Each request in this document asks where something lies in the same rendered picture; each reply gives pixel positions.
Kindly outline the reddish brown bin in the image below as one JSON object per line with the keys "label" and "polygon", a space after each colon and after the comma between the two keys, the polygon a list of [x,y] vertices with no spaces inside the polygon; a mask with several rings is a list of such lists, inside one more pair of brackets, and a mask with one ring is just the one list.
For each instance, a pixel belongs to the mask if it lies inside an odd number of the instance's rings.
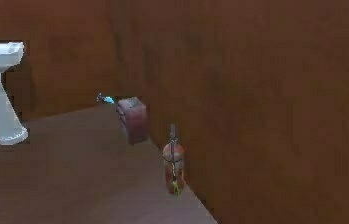
{"label": "reddish brown bin", "polygon": [[129,144],[138,144],[149,138],[146,105],[137,97],[121,99],[116,112]]}

